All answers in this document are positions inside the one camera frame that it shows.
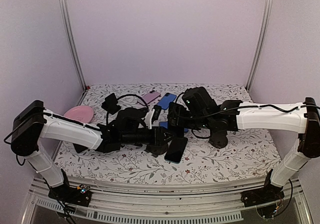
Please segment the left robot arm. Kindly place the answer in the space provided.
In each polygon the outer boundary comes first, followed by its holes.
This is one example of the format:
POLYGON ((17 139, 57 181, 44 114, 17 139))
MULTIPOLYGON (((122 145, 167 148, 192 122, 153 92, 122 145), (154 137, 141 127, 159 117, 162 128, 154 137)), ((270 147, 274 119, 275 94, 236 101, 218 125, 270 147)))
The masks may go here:
POLYGON ((75 144, 76 151, 91 149, 100 153, 120 150, 124 145, 145 145, 146 152, 157 157, 169 148, 174 133, 165 127, 153 126, 160 108, 125 108, 118 104, 103 104, 102 108, 116 118, 106 124, 87 124, 58 115, 34 101, 13 122, 12 131, 4 138, 18 157, 31 164, 50 188, 63 200, 70 201, 74 190, 68 179, 43 149, 40 140, 54 139, 75 144))

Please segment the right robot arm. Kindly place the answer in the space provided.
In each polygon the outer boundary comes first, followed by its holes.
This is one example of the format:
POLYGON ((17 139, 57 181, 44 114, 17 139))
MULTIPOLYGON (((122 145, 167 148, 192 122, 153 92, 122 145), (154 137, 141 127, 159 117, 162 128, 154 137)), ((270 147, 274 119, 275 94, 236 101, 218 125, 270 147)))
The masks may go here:
POLYGON ((258 197, 269 202, 285 183, 310 159, 320 155, 320 114, 313 98, 295 104, 256 104, 226 100, 218 105, 204 87, 189 88, 179 95, 184 104, 171 102, 168 126, 209 130, 208 142, 221 149, 228 144, 227 132, 247 129, 291 131, 298 134, 293 148, 268 172, 258 197))

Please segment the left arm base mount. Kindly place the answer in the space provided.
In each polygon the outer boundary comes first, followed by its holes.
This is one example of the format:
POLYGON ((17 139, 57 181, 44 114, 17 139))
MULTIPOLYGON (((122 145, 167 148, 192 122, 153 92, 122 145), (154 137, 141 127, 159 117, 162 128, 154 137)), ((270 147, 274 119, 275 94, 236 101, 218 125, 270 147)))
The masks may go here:
POLYGON ((74 204, 77 206, 88 207, 92 198, 92 192, 84 186, 80 188, 71 187, 68 178, 64 177, 61 185, 49 187, 48 196, 61 203, 74 204))

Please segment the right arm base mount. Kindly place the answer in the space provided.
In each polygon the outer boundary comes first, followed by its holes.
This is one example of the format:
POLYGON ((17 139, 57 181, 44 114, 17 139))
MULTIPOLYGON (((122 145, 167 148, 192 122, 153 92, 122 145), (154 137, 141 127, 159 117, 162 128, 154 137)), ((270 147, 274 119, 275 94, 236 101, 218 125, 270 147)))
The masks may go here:
POLYGON ((283 212, 287 210, 287 208, 291 204, 293 197, 293 183, 289 179, 288 181, 290 183, 291 189, 290 198, 287 205, 283 208, 283 202, 285 197, 283 187, 280 188, 271 184, 272 171, 273 169, 271 169, 268 172, 263 187, 242 192, 240 199, 245 207, 252 207, 261 204, 266 204, 269 202, 279 201, 278 204, 272 204, 256 209, 257 214, 264 220, 270 220, 280 216, 283 212))

